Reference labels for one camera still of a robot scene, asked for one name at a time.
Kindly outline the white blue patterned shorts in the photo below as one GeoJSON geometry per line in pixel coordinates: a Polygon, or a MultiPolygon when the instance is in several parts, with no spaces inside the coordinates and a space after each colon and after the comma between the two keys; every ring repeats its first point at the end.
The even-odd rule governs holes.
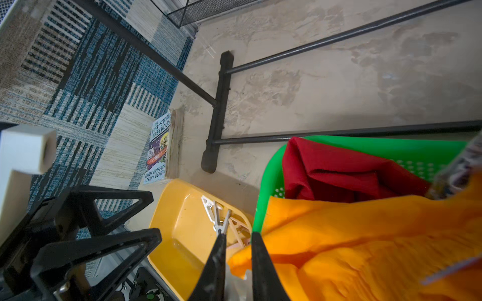
{"type": "Polygon", "coordinates": [[[481,169],[481,131],[450,164],[436,174],[426,197],[441,200],[463,191],[476,169],[481,169]]]}

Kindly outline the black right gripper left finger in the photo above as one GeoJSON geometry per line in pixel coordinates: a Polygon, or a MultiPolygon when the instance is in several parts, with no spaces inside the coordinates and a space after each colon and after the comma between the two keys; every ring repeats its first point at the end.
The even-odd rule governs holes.
{"type": "Polygon", "coordinates": [[[202,274],[191,296],[192,300],[224,300],[227,236],[219,233],[202,274]]]}

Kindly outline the red shorts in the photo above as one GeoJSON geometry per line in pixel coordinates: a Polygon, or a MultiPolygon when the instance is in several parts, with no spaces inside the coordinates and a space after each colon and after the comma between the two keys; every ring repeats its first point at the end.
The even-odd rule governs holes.
{"type": "Polygon", "coordinates": [[[424,196],[431,185],[392,160],[298,137],[287,143],[282,170],[287,199],[356,203],[424,196]]]}

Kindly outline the grey clothespin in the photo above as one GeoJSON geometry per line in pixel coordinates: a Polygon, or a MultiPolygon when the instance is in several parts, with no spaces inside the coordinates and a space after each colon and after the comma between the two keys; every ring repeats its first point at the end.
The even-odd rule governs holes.
{"type": "Polygon", "coordinates": [[[201,198],[203,207],[209,220],[213,223],[213,229],[216,234],[227,234],[227,229],[229,226],[229,219],[232,216],[232,210],[228,209],[227,214],[223,220],[221,220],[221,208],[218,207],[218,203],[212,201],[211,199],[207,198],[206,196],[202,196],[201,198]]]}

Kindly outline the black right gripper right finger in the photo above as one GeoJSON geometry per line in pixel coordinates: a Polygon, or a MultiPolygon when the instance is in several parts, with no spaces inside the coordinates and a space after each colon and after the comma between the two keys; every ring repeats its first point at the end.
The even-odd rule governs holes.
{"type": "Polygon", "coordinates": [[[258,232],[252,233],[252,290],[254,300],[290,300],[258,232]]]}

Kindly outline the blue wire hanger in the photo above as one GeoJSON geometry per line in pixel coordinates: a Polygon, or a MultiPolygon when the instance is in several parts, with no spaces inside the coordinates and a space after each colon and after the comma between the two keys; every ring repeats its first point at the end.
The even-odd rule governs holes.
{"type": "Polygon", "coordinates": [[[469,258],[467,260],[463,260],[461,262],[455,263],[453,265],[450,265],[447,268],[442,269],[441,271],[437,273],[433,273],[430,276],[427,276],[425,279],[420,281],[421,285],[429,285],[433,282],[436,282],[444,277],[447,277],[448,275],[451,275],[453,273],[456,273],[464,268],[470,267],[474,265],[475,263],[479,262],[481,260],[481,256],[479,257],[473,257],[469,258]]]}

